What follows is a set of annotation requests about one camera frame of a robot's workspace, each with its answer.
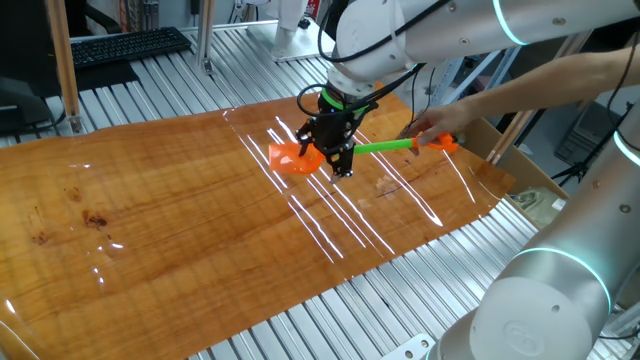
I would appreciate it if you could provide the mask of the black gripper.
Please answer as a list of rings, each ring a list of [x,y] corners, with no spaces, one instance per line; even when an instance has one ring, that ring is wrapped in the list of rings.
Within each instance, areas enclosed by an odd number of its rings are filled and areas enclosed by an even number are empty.
[[[309,118],[295,133],[298,156],[304,156],[310,144],[319,151],[331,151],[327,163],[332,167],[332,178],[351,177],[355,143],[347,140],[360,126],[366,108],[344,113],[342,103],[329,95],[320,95],[317,105],[319,116]]]

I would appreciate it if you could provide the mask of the person's bare hand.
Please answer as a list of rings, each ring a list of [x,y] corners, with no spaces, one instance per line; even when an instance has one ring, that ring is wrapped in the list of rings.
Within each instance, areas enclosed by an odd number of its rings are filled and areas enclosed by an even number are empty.
[[[420,146],[425,146],[439,135],[462,129],[473,119],[471,109],[462,103],[426,108],[401,130],[397,138],[415,138]]]

